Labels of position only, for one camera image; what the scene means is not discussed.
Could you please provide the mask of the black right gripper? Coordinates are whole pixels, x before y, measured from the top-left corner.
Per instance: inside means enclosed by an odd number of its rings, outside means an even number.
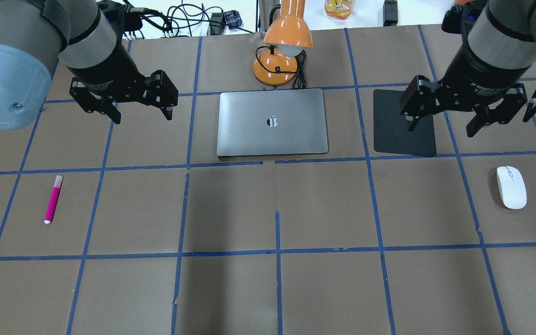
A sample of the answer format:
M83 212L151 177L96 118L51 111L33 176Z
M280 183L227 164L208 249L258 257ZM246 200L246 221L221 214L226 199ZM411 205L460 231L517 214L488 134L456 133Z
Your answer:
M408 131L414 131L425 116L445 110L470 112L497 101L502 103L496 109L475 112L466 125L467 137L473 138L483 127L493 123L509 123L523 104L512 107L504 96L527 69L504 69L485 63L470 46L463 44L438 82L417 75L402 94L400 109L401 114L407 116Z

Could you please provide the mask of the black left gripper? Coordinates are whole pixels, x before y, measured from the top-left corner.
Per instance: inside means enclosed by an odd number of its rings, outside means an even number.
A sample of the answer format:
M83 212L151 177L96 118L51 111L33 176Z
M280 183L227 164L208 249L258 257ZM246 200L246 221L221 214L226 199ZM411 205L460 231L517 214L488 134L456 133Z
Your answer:
M167 121L173 120L179 91L163 70L149 76L140 73L125 47L115 47L100 64L88 68L69 68L70 72L102 98L95 100L95 111L106 115L114 124L121 123L121 113L115 102L138 102L159 108Z

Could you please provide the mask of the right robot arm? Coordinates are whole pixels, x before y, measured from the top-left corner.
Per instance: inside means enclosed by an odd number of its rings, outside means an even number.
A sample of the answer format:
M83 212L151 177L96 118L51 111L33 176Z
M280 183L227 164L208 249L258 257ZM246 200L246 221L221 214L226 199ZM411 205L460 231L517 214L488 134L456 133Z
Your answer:
M444 76L431 82L417 75L400 99L408 130L426 116L447 110L474 112L472 137L491 124L508 124L527 96L518 80L536 61L536 0L472 1L455 6L442 23L462 44ZM536 104L523 117L528 122Z

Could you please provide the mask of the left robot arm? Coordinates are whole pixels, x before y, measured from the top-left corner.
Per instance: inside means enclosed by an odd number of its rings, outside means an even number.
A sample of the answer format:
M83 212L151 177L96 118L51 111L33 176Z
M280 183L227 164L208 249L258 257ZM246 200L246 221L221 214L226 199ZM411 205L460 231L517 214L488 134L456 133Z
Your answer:
M69 95L86 113L121 122L117 103L137 102L173 117L178 90L157 70L140 73L122 44L125 16L148 9L112 0L0 0L0 131L32 123L63 64Z

